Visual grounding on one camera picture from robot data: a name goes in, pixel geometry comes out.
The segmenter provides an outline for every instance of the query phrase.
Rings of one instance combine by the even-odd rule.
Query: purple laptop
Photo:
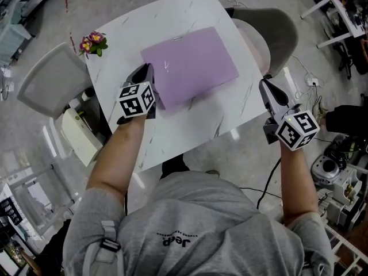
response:
[[[239,73],[215,28],[191,32],[141,52],[155,70],[155,87],[169,110]]]

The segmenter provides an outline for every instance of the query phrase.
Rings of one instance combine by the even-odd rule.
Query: flower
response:
[[[87,37],[83,37],[82,42],[79,45],[79,49],[86,53],[90,53],[91,47],[92,47],[92,42]]]
[[[102,40],[104,39],[103,34],[98,33],[98,32],[92,32],[90,33],[90,35],[88,36],[88,38],[95,43],[101,43]]]

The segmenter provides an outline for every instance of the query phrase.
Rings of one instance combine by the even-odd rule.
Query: backpack strap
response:
[[[118,275],[124,276],[124,258],[120,244],[116,242],[117,232],[113,221],[101,221],[105,231],[102,241],[92,243],[88,246],[83,262],[83,276],[90,276],[91,265],[94,262],[112,264],[117,257]]]

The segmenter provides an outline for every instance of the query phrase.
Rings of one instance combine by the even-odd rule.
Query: chair backrest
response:
[[[92,86],[87,65],[61,43],[40,59],[25,77],[18,100],[52,118],[79,93]]]
[[[227,9],[232,18],[245,21],[260,33],[271,55],[266,75],[275,77],[289,60],[298,44],[298,31],[292,19],[279,9]]]

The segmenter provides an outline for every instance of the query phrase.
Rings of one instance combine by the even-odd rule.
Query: white table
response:
[[[218,0],[159,0],[97,31],[109,48],[86,59],[103,113],[114,132],[122,116],[119,87],[144,63],[140,51],[179,35],[214,26],[240,76],[170,113],[157,110],[145,123],[135,172],[146,170],[238,127],[266,111],[258,89],[262,75],[245,41]]]
[[[314,7],[309,9],[307,12],[303,13],[300,17],[302,19],[304,19],[306,16],[310,15],[312,12],[314,12],[315,10],[321,8],[323,5],[327,4],[330,1],[333,3],[333,5],[335,5],[335,12],[339,12],[339,14],[341,15],[341,18],[343,19],[344,23],[346,24],[347,29],[349,30],[349,32],[346,33],[346,34],[343,34],[339,37],[336,37],[336,38],[333,38],[333,39],[328,40],[326,42],[323,42],[321,44],[318,44],[317,45],[318,48],[325,47],[325,46],[330,45],[332,43],[335,43],[335,42],[344,40],[346,38],[349,38],[351,36],[354,36],[354,38],[360,37],[360,36],[363,36],[366,33],[365,30],[364,30],[364,27],[362,25],[356,26],[351,22],[351,20],[349,19],[349,16],[347,15],[346,8],[340,2],[340,0],[322,0],[318,4],[314,5]]]

